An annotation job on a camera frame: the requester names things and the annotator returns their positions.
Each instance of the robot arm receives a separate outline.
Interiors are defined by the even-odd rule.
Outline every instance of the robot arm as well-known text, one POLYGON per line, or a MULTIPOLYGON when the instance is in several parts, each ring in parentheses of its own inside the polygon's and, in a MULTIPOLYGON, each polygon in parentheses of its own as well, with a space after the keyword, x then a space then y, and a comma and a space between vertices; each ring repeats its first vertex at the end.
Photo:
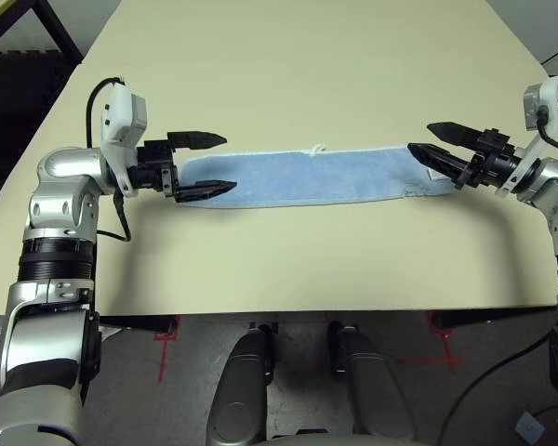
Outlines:
MULTIPOLYGON (((539 159, 558 130, 558 77, 531 85, 524 94, 525 125, 538 130, 526 149, 508 144, 509 137, 497 129, 484 132, 455 123, 436 123, 428 128, 444 142, 462 146, 475 154, 468 162, 432 144, 411 143, 407 147, 418 161, 450 177, 458 189, 468 185, 492 185, 496 195, 514 193, 517 199, 537 208, 548 221, 558 264, 558 160, 539 159)), ((550 337, 550 378, 558 390, 558 325, 550 337)))
POLYGON ((121 203, 154 189, 180 203, 235 186, 217 180, 179 186, 175 149, 226 142, 217 135, 169 133, 137 148, 147 125, 145 101, 125 85, 114 84, 101 123, 101 149, 60 149, 37 167, 39 186, 0 336, 0 444, 80 443, 81 407, 100 368, 94 309, 100 196, 113 194, 121 203))

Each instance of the gray carpet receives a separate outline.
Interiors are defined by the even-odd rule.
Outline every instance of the gray carpet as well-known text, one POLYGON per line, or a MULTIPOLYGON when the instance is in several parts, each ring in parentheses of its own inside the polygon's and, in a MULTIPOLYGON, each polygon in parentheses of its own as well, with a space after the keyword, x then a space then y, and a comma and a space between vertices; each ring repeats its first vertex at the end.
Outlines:
MULTIPOLYGON (((184 316, 179 339, 167 345, 153 335, 123 332, 105 341, 101 373, 85 409, 86 446, 197 445, 205 442, 208 408, 224 362, 250 321, 278 321, 278 363, 268 387, 268 434, 326 428, 350 433, 347 394, 327 369, 326 321, 359 323, 392 363, 411 408, 418 440, 434 444, 446 412, 476 376, 542 336, 555 321, 540 313, 454 330, 451 355, 464 361, 451 372, 443 363, 410 363, 445 355, 440 335, 420 311, 264 313, 184 316)), ((514 426, 523 411, 558 405, 548 379, 547 348, 492 375, 466 399, 445 445, 523 445, 514 426)), ((558 409, 538 417, 546 427, 539 446, 558 445, 558 409)))

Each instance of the blue towel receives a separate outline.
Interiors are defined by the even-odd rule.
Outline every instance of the blue towel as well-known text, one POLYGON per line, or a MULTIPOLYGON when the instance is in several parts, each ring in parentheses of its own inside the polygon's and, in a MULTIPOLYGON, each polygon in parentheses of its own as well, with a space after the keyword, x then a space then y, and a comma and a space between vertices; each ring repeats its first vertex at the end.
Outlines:
POLYGON ((236 181, 233 190, 187 206, 244 209, 360 203, 440 195, 454 189, 446 177, 432 179, 406 147, 365 151, 284 151, 211 155, 187 161, 179 183, 236 181))

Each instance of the white string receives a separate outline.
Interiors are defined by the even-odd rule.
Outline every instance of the white string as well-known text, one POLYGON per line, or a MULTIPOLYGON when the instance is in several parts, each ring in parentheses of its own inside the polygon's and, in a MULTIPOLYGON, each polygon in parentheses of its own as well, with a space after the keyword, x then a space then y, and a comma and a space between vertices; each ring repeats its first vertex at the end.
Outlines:
POLYGON ((308 156, 315 156, 319 151, 326 151, 326 144, 316 144, 308 151, 308 156))

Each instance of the light blue cloth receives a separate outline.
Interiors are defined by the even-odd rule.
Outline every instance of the light blue cloth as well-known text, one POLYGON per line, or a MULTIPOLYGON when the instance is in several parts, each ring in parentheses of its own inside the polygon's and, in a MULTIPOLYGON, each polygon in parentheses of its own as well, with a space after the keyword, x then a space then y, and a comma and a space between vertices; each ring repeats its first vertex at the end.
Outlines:
POLYGON ((406 147, 367 151, 284 151, 211 155, 187 161, 181 186, 199 180, 236 181, 235 188, 187 206, 244 209, 360 203, 440 195, 448 178, 431 179, 406 147))

